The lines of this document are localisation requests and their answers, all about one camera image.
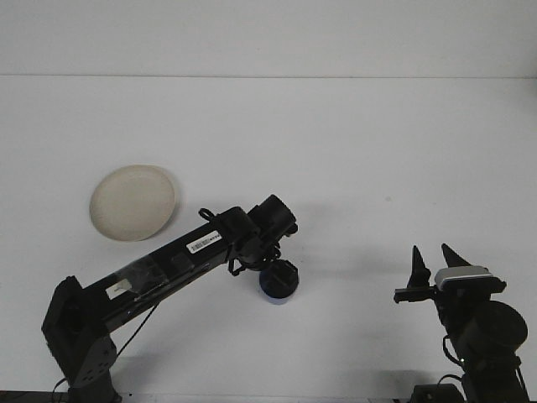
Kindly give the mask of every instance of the white backdrop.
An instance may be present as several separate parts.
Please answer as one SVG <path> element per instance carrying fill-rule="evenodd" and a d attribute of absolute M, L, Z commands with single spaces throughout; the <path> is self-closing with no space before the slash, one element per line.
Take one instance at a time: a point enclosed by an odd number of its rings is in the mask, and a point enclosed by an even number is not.
<path fill-rule="evenodd" d="M 412 245 L 437 270 L 446 242 L 508 282 L 535 397 L 537 81 L 505 77 L 537 76 L 536 16 L 530 0 L 0 2 L 0 389 L 61 377 L 40 325 L 67 275 L 89 285 L 197 228 L 200 207 L 275 193 L 300 226 L 282 242 L 295 296 L 214 270 L 159 307 L 118 390 L 408 396 L 456 372 L 432 302 L 392 301 Z M 179 189 L 139 243 L 88 217 L 128 164 Z"/>
<path fill-rule="evenodd" d="M 214 270 L 159 307 L 113 368 L 120 391 L 409 395 L 455 370 L 433 303 L 392 301 L 412 245 L 437 270 L 442 242 L 508 282 L 499 299 L 528 322 L 537 378 L 535 80 L 2 77 L 0 110 L 4 389 L 60 378 L 39 327 L 67 275 L 89 285 L 201 225 L 200 207 L 270 193 L 300 225 L 282 242 L 294 298 L 273 305 L 253 272 Z M 88 202 L 134 163 L 169 170 L 181 207 L 154 238 L 118 243 Z"/>
<path fill-rule="evenodd" d="M 532 0 L 12 0 L 0 73 L 537 76 Z"/>

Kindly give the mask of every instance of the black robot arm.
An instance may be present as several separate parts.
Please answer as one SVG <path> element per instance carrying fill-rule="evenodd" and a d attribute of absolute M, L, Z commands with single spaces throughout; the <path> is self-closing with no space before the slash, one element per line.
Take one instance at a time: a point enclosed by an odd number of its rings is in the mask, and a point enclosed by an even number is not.
<path fill-rule="evenodd" d="M 439 270 L 435 284 L 430 285 L 430 271 L 414 246 L 412 275 L 406 288 L 395 290 L 395 302 L 435 302 L 447 332 L 444 352 L 463 370 L 461 382 L 469 402 L 528 402 L 520 358 L 515 355 L 528 337 L 528 328 L 511 306 L 490 299 L 502 292 L 506 283 L 488 269 L 469 264 L 446 244 L 442 252 L 448 267 Z M 451 341 L 456 358 L 448 353 L 446 339 Z M 417 385 L 412 401 L 447 401 L 443 400 L 447 396 L 451 401 L 463 401 L 454 385 Z"/>
<path fill-rule="evenodd" d="M 82 288 L 70 276 L 56 287 L 42 330 L 70 386 L 70 403 L 119 400 L 109 371 L 117 357 L 110 333 L 218 265 L 228 262 L 235 275 L 261 271 L 261 286 L 271 296 L 295 290 L 298 270 L 278 258 L 279 240 L 298 227 L 278 197 L 248 214 L 240 207 L 200 214 L 206 224 L 92 285 Z"/>

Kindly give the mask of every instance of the label sticker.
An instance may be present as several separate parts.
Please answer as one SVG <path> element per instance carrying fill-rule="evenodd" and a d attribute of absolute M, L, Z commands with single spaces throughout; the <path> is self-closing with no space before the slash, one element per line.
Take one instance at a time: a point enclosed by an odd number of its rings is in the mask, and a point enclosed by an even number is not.
<path fill-rule="evenodd" d="M 131 283 L 127 279 L 118 281 L 114 285 L 110 285 L 107 288 L 108 298 L 113 300 L 115 297 L 120 296 L 123 292 L 128 291 L 132 288 Z"/>
<path fill-rule="evenodd" d="M 186 245 L 186 248 L 190 250 L 191 254 L 195 254 L 196 252 L 199 252 L 203 248 L 206 248 L 220 239 L 222 239 L 222 236 L 218 233 L 218 231 L 213 231 L 212 233 L 208 233 L 194 242 L 190 242 Z"/>

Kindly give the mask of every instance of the white wall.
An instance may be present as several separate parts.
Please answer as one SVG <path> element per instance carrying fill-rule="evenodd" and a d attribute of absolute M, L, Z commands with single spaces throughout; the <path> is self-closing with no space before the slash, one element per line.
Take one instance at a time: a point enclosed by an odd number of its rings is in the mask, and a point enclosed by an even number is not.
<path fill-rule="evenodd" d="M 537 76 L 537 2 L 0 2 L 0 73 Z"/>

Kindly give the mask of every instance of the white table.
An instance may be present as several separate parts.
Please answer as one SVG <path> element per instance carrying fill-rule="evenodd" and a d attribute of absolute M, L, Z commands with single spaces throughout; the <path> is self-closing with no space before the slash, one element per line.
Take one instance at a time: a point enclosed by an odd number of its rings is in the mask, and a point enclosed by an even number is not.
<path fill-rule="evenodd" d="M 409 395 L 453 372 L 432 302 L 395 305 L 413 244 L 446 242 L 508 282 L 537 395 L 537 81 L 0 77 L 1 388 L 61 373 L 39 330 L 67 275 L 101 279 L 198 227 L 200 207 L 271 193 L 298 218 L 285 305 L 222 266 L 161 304 L 112 369 L 132 393 Z M 122 165 L 155 164 L 180 209 L 157 236 L 104 238 L 88 202 Z M 135 329 L 112 335 L 118 345 Z"/>

